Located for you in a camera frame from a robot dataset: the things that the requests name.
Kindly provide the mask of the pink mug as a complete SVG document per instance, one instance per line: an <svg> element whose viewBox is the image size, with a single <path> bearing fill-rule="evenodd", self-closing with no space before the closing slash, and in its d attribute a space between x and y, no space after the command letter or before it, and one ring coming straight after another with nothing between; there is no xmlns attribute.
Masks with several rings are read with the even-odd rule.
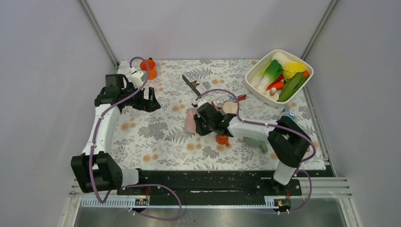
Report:
<svg viewBox="0 0 401 227"><path fill-rule="evenodd" d="M196 123L194 116L197 115L197 108L192 108L188 111L185 118L185 129L190 133L196 133Z"/></svg>

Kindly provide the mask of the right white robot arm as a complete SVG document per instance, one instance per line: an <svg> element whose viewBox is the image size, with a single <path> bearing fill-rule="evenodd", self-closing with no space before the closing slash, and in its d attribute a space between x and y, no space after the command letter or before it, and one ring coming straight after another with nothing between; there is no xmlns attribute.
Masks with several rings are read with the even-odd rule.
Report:
<svg viewBox="0 0 401 227"><path fill-rule="evenodd" d="M193 119L196 133L201 136L214 132L219 136L247 137L269 143L279 159L271 182L273 192L278 195L290 189L289 181L308 148L313 146L310 137L287 116L275 122L245 120L235 113L222 114L212 104L203 103L198 105Z"/></svg>

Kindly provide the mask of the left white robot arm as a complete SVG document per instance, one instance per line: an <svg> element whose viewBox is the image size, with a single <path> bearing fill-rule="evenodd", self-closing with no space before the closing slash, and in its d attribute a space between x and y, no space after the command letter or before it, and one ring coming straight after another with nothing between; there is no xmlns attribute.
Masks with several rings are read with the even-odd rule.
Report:
<svg viewBox="0 0 401 227"><path fill-rule="evenodd" d="M71 168L82 192L117 190L128 184L135 194L142 194L147 182L138 170L121 169L111 157L114 131L123 108L132 107L148 113L160 109L154 88L144 88L147 73L135 71L129 77L109 74L105 86L94 100L95 120L82 154L73 156Z"/></svg>

